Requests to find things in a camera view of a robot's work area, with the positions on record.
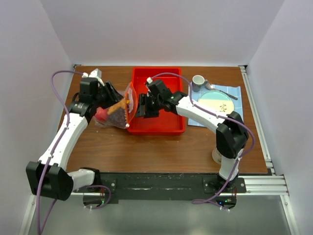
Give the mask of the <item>yellow orange segments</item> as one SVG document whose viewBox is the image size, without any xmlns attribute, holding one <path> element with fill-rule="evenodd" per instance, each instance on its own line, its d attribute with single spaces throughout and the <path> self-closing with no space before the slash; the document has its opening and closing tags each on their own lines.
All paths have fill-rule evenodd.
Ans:
<svg viewBox="0 0 313 235">
<path fill-rule="evenodd" d="M 117 104 L 111 106 L 108 109 L 108 115 L 112 115 L 114 112 L 118 111 L 119 109 L 123 109 L 125 110 L 127 108 L 127 105 L 130 103 L 129 100 L 127 99 L 122 99 L 120 102 L 118 102 Z"/>
</svg>

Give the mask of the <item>clear zip top bag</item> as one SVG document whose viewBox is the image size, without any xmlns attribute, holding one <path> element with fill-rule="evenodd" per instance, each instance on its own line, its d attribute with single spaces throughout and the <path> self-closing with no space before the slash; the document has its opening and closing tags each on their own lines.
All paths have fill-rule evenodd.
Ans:
<svg viewBox="0 0 313 235">
<path fill-rule="evenodd" d="M 95 124 L 100 127 L 114 126 L 127 129 L 135 117 L 137 107 L 137 94 L 133 83 L 130 82 L 122 95 L 122 99 L 106 109 L 98 108 L 93 119 Z"/>
</svg>

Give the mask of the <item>dark purple grape bunch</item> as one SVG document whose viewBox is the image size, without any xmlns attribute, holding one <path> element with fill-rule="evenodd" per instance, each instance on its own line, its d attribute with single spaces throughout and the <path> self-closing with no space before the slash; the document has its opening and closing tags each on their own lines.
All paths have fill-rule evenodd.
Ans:
<svg viewBox="0 0 313 235">
<path fill-rule="evenodd" d="M 125 110 L 119 109 L 118 111 L 114 112 L 112 115 L 109 115 L 108 122 L 112 126 L 125 129 L 126 124 L 127 124 Z"/>
</svg>

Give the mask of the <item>red apple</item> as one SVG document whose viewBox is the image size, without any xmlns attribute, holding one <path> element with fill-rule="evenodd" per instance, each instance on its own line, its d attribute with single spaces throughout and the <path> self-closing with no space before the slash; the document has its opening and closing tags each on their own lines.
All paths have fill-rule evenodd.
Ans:
<svg viewBox="0 0 313 235">
<path fill-rule="evenodd" d="M 108 119 L 107 109 L 98 108 L 95 114 L 95 118 L 101 122 L 106 121 Z"/>
</svg>

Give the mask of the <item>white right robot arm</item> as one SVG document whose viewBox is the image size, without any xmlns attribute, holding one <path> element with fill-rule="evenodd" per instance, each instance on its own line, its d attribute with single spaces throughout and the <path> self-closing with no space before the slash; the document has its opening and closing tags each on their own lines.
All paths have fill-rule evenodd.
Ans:
<svg viewBox="0 0 313 235">
<path fill-rule="evenodd" d="M 230 115 L 206 110 L 187 94 L 171 90 L 165 83 L 147 78 L 146 94 L 140 94 L 136 117 L 156 118 L 164 110 L 177 116 L 190 118 L 216 135 L 216 149 L 221 154 L 221 168 L 218 187 L 223 192 L 230 192 L 235 187 L 238 177 L 239 157 L 248 140 L 241 116 L 237 112 Z"/>
</svg>

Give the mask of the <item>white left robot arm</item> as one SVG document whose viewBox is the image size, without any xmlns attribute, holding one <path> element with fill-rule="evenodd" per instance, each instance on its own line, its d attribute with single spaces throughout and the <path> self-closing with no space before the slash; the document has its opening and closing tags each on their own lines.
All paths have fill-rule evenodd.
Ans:
<svg viewBox="0 0 313 235">
<path fill-rule="evenodd" d="M 31 192 L 65 201 L 80 188 L 96 192 L 101 188 L 100 171 L 82 167 L 68 173 L 67 163 L 82 132 L 95 116 L 98 108 L 108 108 L 123 96 L 110 81 L 101 84 L 96 78 L 83 78 L 80 91 L 67 107 L 63 123 L 46 152 L 37 162 L 29 162 L 26 174 Z"/>
</svg>

